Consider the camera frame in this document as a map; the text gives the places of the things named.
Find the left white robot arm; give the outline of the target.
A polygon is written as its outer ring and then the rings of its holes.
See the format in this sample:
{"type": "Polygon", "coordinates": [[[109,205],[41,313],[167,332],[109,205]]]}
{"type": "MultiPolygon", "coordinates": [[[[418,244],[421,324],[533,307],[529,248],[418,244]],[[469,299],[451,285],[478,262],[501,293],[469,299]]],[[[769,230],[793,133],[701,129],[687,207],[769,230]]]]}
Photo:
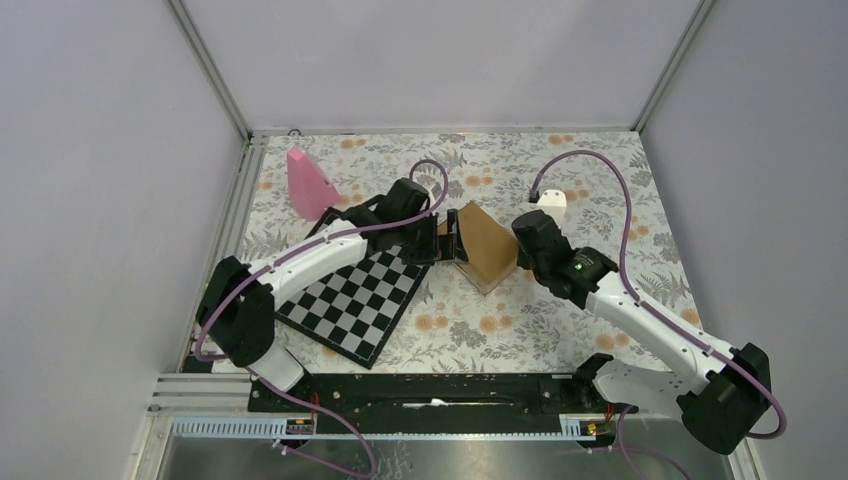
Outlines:
{"type": "Polygon", "coordinates": [[[301,409],[311,387],[303,378],[304,367],[276,340],[276,312],[325,277],[391,249],[404,267],[467,261],[457,210],[448,211],[447,230],[439,233],[437,206],[421,185],[404,178],[387,194],[347,209],[274,260],[246,264],[233,256],[223,259],[198,307],[200,336],[211,337],[222,357],[272,388],[272,398],[282,408],[301,409]]]}

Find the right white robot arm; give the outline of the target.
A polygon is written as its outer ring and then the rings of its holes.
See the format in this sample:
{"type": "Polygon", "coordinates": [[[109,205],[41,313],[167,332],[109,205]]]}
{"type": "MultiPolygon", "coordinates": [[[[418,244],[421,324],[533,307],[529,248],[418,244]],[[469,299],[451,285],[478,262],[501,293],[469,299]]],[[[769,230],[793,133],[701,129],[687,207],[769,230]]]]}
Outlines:
{"type": "Polygon", "coordinates": [[[519,267],[554,296],[621,329],[665,365],[658,371],[594,354],[574,372],[575,402],[597,412],[624,404],[680,421],[703,446],[728,455],[766,413],[769,357],[753,343],[741,348],[698,330],[666,308],[636,298],[618,266],[591,247],[574,248],[541,210],[512,223],[519,267]]]}

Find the brown cardboard express box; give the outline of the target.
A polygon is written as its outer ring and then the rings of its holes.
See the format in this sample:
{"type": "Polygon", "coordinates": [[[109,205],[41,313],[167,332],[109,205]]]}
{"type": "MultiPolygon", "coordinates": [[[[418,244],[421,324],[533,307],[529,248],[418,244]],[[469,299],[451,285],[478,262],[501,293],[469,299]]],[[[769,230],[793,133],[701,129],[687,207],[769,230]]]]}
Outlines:
{"type": "Polygon", "coordinates": [[[448,261],[482,295],[488,295],[517,268],[518,242],[476,202],[458,210],[467,262],[448,261]]]}

